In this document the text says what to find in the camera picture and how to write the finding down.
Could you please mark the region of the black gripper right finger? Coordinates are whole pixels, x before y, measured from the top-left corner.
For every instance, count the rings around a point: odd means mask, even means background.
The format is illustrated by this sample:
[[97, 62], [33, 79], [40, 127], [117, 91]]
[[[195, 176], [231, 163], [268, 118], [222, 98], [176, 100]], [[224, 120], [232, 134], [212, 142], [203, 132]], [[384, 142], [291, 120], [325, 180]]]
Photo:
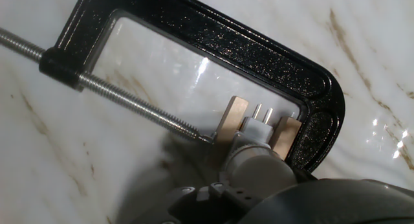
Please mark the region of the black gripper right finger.
[[306, 183], [308, 181], [317, 181], [318, 179], [308, 171], [301, 168], [292, 169], [298, 183]]

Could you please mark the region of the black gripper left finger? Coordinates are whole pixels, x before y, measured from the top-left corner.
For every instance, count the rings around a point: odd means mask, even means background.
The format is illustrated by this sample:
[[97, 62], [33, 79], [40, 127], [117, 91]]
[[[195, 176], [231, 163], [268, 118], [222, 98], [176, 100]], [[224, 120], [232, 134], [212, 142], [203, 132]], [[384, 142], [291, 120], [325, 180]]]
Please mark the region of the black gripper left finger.
[[237, 223], [262, 202], [244, 188], [227, 182], [196, 189], [176, 188], [132, 224], [227, 224]]

